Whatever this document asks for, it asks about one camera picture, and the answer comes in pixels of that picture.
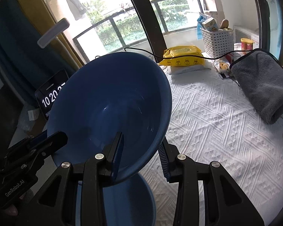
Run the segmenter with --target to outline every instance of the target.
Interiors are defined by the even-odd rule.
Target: white wall
[[[240,25],[253,31],[259,28],[255,0],[221,0],[221,3],[230,28],[233,25]]]

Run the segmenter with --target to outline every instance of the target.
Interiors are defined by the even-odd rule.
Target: balcony railing
[[[196,26],[188,26],[188,27],[180,28],[180,29],[170,29],[170,28],[168,28],[167,19],[164,18],[163,12],[162,12],[162,10],[159,6],[159,2],[162,2],[162,1],[166,1],[166,0],[153,0],[153,1],[151,1],[151,3],[154,5],[153,9],[155,11],[158,23],[161,27],[163,34],[169,34],[171,32],[173,33],[173,32],[178,32],[178,31],[184,31],[184,30],[188,30],[188,29],[196,27]],[[198,6],[199,6],[199,12],[203,13],[203,7],[202,7],[202,4],[201,4],[201,1],[197,0],[197,2],[198,2]],[[90,31],[91,29],[96,28],[97,26],[102,25],[105,22],[109,22],[112,25],[112,28],[113,28],[114,32],[116,33],[118,40],[121,44],[121,46],[119,48],[117,48],[117,49],[115,49],[111,52],[120,51],[120,50],[123,50],[124,47],[131,47],[131,46],[134,46],[134,45],[139,44],[141,42],[147,41],[147,38],[144,38],[144,39],[141,39],[141,40],[136,40],[133,43],[126,44],[123,36],[121,35],[120,30],[118,29],[117,24],[114,21],[115,17],[117,17],[117,16],[119,16],[123,13],[127,13],[127,12],[129,12],[133,9],[134,9],[134,7],[130,7],[130,8],[124,9],[120,12],[114,13],[114,14],[108,16],[107,18],[93,24],[92,26],[90,26],[89,28],[87,28],[86,30],[84,30],[83,32],[78,34],[75,38],[73,38],[73,41],[74,41],[76,47],[78,48],[79,52],[82,54],[82,56],[84,57],[86,62],[89,62],[90,59],[87,57],[86,53],[84,52],[82,46],[80,45],[80,43],[78,41],[78,38],[81,37],[82,35],[84,35],[86,32]]]

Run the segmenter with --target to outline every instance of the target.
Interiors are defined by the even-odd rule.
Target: blue bowl
[[[47,134],[63,131],[67,144],[53,155],[85,162],[124,134],[115,183],[140,171],[162,142],[171,117],[172,94],[160,67],[132,52],[111,53],[83,66],[66,82],[52,107]]]
[[[76,226],[81,225],[81,192],[78,185]],[[154,226],[156,206],[150,187],[138,173],[126,181],[103,188],[107,226]]]

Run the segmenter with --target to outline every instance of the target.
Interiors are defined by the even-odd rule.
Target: yellow wet wipes package
[[[177,46],[171,47],[164,51],[164,58],[171,58],[181,55],[191,55],[183,56],[175,59],[163,59],[160,61],[159,65],[165,66],[189,66],[202,64],[204,65],[204,59],[193,57],[193,55],[202,56],[201,50],[196,46]]]

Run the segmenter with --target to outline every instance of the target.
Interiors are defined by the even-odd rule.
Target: black cable
[[[218,57],[218,58],[207,58],[207,57],[202,57],[202,56],[198,56],[198,55],[181,55],[181,56],[175,56],[175,57],[168,57],[168,58],[164,58],[158,55],[155,55],[153,53],[150,53],[149,51],[145,50],[145,49],[140,49],[140,48],[135,48],[135,47],[125,47],[124,51],[126,51],[126,49],[134,49],[134,50],[140,50],[140,51],[144,51],[146,53],[149,53],[151,55],[153,55],[154,57],[157,58],[161,58],[161,59],[176,59],[176,58],[181,58],[181,57],[196,57],[196,58],[202,58],[202,59],[210,59],[210,60],[216,60],[216,59],[220,59],[222,57],[224,57],[225,55],[229,54],[229,53],[233,53],[233,52],[251,52],[252,50],[234,50],[234,51],[230,51],[228,53],[223,54],[222,56]]]
[[[239,85],[239,83],[236,81],[235,77],[230,76],[229,78],[230,78],[234,83],[236,83],[239,87],[241,87],[241,86]]]

